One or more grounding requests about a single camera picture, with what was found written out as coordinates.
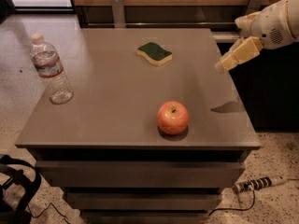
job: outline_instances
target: bottle cap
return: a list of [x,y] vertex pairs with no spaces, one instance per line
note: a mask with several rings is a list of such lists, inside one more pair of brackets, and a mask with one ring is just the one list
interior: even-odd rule
[[44,36],[42,34],[32,34],[31,42],[36,45],[44,43]]

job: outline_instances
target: scouring pad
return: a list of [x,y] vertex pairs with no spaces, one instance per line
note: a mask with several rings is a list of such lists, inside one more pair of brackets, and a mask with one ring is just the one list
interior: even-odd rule
[[172,52],[161,48],[153,42],[149,42],[138,48],[137,55],[143,56],[149,63],[156,66],[161,66],[172,59]]

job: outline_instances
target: drawer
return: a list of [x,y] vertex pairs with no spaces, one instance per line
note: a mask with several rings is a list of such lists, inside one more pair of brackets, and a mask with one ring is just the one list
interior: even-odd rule
[[81,212],[87,223],[100,224],[201,224],[205,223],[207,213],[199,212]]
[[220,195],[168,193],[69,193],[64,199],[74,209],[198,211],[212,210],[221,201]]
[[244,172],[241,162],[38,161],[56,187],[228,188]]

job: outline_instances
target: plastic water bottle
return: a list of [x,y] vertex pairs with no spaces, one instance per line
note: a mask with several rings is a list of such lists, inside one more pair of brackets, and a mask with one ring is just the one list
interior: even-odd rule
[[50,101],[56,105],[68,102],[74,93],[56,48],[41,34],[33,34],[31,42],[30,59],[43,80]]

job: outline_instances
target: bottle label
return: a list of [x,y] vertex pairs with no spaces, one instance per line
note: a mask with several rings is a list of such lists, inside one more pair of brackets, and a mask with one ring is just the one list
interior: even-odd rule
[[51,78],[60,75],[64,71],[59,55],[55,51],[43,51],[37,53],[33,63],[40,77]]

